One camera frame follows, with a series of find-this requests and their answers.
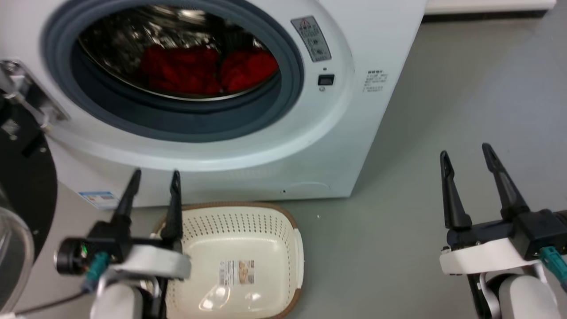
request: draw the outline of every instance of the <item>laundry basket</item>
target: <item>laundry basket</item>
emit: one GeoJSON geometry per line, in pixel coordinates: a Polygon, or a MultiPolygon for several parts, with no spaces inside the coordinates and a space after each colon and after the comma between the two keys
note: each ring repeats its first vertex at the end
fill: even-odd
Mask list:
{"type": "MultiPolygon", "coordinates": [[[[165,219],[158,222],[159,234],[165,219]]],[[[293,217],[267,203],[184,207],[183,252],[191,275],[170,282],[169,319],[283,318],[303,283],[303,242],[293,217]]]]}

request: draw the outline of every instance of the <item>laundry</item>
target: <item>laundry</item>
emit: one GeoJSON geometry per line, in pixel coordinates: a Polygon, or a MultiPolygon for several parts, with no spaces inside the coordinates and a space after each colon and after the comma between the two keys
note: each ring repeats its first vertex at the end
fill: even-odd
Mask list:
{"type": "Polygon", "coordinates": [[[148,47],[140,63],[140,77],[154,89],[215,95],[250,89],[277,69],[276,59],[262,49],[230,53],[217,77],[219,54],[204,46],[165,49],[148,47]]]}

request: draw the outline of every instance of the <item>washing machine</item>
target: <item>washing machine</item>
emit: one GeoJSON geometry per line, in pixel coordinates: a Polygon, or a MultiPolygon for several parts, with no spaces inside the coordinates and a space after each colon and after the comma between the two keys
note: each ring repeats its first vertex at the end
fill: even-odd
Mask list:
{"type": "Polygon", "coordinates": [[[98,208],[116,205],[137,167],[136,206],[167,204],[174,170],[185,203],[347,197],[426,3],[2,0],[0,60],[49,97],[57,176],[98,208]],[[191,55],[204,51],[213,64],[191,55]],[[260,55],[276,67],[250,62],[260,55]],[[148,64],[173,77],[210,67],[216,89],[172,87],[148,64]],[[269,74],[251,79],[258,68],[269,74]],[[237,69],[247,84],[224,86],[237,69]]]}

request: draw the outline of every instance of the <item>teal connector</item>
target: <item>teal connector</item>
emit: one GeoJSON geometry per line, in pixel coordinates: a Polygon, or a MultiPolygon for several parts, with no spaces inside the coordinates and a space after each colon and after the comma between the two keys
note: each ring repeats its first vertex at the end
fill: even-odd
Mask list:
{"type": "Polygon", "coordinates": [[[561,288],[567,292],[567,263],[555,247],[540,249],[539,259],[555,278],[561,283],[561,288]]]}
{"type": "Polygon", "coordinates": [[[109,264],[110,256],[107,253],[96,253],[95,259],[92,261],[91,266],[85,274],[85,279],[81,286],[82,290],[86,292],[93,292],[96,290],[96,286],[99,284],[99,279],[106,271],[109,264]]]}

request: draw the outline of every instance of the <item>gray floor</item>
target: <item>gray floor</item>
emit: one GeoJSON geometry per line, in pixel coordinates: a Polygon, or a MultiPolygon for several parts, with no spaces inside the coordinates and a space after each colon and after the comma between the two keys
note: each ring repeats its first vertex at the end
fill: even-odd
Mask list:
{"type": "MultiPolygon", "coordinates": [[[[474,222],[500,210],[482,142],[533,209],[565,209],[566,105],[567,2],[542,20],[423,25],[353,196],[281,203],[306,252],[304,293],[289,317],[475,318],[466,279],[443,275],[438,262],[446,233],[439,152],[449,152],[474,222]]],[[[161,214],[139,209],[134,233],[147,234],[161,214]]],[[[104,216],[61,186],[19,307],[77,290],[77,279],[56,274],[52,251],[104,216]]],[[[567,296],[557,296],[567,316],[567,296]]],[[[89,306],[84,299],[37,318],[87,318],[89,306]]]]}

